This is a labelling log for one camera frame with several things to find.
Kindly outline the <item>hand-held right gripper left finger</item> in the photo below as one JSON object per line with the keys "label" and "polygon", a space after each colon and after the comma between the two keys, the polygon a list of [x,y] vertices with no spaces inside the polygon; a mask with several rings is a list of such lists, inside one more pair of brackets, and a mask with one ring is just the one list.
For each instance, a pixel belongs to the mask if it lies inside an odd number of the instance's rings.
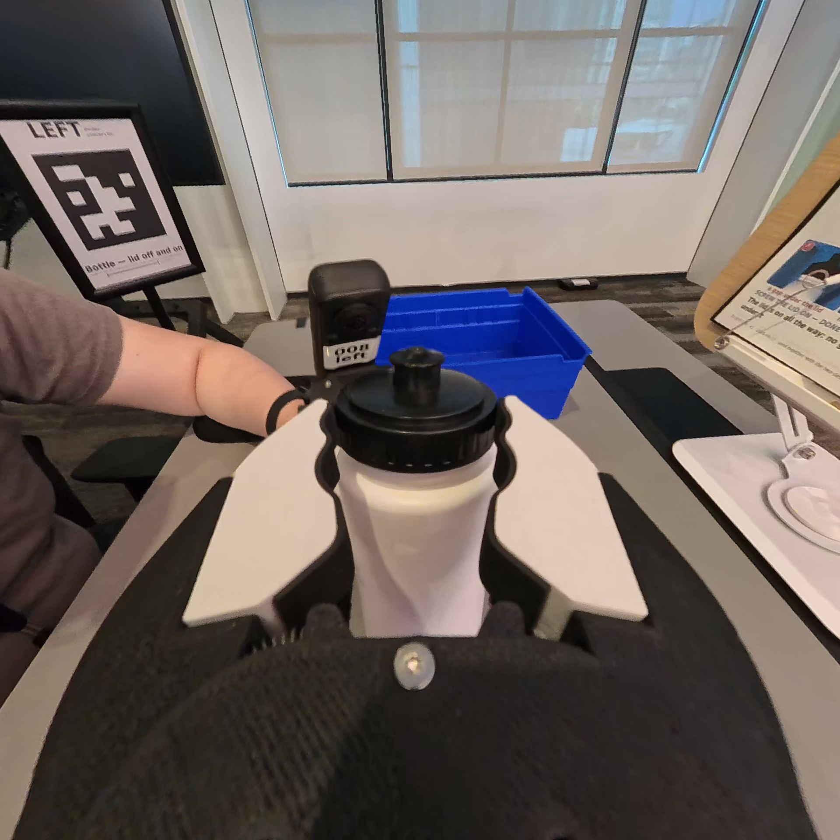
{"label": "hand-held right gripper left finger", "polygon": [[320,604],[350,618],[329,409],[315,400],[236,468],[182,615],[188,627],[254,617],[267,635],[290,636]]}

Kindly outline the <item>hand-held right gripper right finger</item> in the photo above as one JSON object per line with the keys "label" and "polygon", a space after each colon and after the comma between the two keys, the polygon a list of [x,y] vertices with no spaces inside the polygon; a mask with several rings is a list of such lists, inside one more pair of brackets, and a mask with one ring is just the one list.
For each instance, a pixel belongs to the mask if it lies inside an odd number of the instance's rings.
{"label": "hand-held right gripper right finger", "polygon": [[497,491],[480,548],[490,603],[513,604],[526,635],[560,637],[574,613],[641,623],[648,605],[601,474],[516,396],[499,403]]}

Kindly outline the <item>blue plastic object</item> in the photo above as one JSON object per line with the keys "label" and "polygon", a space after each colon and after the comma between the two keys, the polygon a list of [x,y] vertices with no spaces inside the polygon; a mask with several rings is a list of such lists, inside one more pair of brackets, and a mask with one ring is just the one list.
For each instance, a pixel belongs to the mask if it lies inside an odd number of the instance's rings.
{"label": "blue plastic object", "polygon": [[375,362],[411,347],[436,350],[444,368],[516,396],[542,417],[558,418],[590,348],[530,288],[418,293],[392,297]]}

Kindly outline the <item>white bottle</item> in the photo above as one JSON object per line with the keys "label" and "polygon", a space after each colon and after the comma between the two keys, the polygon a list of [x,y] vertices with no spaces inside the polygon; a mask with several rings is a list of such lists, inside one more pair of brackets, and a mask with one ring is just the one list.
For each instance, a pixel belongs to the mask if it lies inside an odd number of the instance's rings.
{"label": "white bottle", "polygon": [[487,592],[480,549],[497,447],[455,469],[404,474],[337,448],[338,496],[366,637],[475,637]]}

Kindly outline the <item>black bottle lid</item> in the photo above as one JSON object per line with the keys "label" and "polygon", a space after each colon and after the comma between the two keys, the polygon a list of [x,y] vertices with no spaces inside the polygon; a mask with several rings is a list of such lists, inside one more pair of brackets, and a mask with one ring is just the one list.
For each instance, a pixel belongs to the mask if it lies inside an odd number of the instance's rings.
{"label": "black bottle lid", "polygon": [[338,446],[363,466],[396,474],[477,462],[494,445],[498,399],[444,362],[443,353],[416,346],[346,385],[332,407]]}

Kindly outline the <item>black office chair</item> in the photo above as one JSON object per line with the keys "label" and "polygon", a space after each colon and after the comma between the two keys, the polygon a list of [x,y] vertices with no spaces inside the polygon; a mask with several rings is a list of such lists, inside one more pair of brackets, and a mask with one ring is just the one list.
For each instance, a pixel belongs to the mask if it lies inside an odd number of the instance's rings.
{"label": "black office chair", "polygon": [[[127,518],[96,522],[66,479],[47,457],[37,436],[25,435],[24,448],[52,486],[56,515],[83,527],[104,552],[117,537]],[[115,439],[97,449],[72,472],[72,478],[93,484],[121,484],[140,502],[160,474],[181,439],[143,436]]]}

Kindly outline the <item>white sign stand base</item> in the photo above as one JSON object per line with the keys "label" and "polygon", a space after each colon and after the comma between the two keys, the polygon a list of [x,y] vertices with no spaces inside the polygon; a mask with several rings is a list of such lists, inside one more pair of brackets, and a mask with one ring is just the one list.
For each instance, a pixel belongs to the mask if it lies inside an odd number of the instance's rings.
{"label": "white sign stand base", "polygon": [[801,365],[723,333],[714,351],[772,395],[777,432],[686,438],[679,464],[831,635],[839,637],[839,462],[809,419],[838,433],[838,394]]}

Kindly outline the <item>white framed window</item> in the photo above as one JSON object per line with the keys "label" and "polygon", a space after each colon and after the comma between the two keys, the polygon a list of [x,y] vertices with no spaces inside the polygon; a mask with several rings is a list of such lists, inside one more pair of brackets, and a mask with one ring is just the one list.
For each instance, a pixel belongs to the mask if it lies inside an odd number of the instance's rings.
{"label": "white framed window", "polygon": [[696,172],[764,6],[245,2],[292,186]]}

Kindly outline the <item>black sign holder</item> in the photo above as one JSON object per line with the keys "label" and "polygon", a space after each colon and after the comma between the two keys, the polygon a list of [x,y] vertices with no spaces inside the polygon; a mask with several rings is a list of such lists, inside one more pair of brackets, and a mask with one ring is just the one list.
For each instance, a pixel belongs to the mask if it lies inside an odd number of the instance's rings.
{"label": "black sign holder", "polygon": [[85,299],[244,345],[204,299],[161,299],[205,266],[139,106],[2,100],[1,147],[4,176]]}

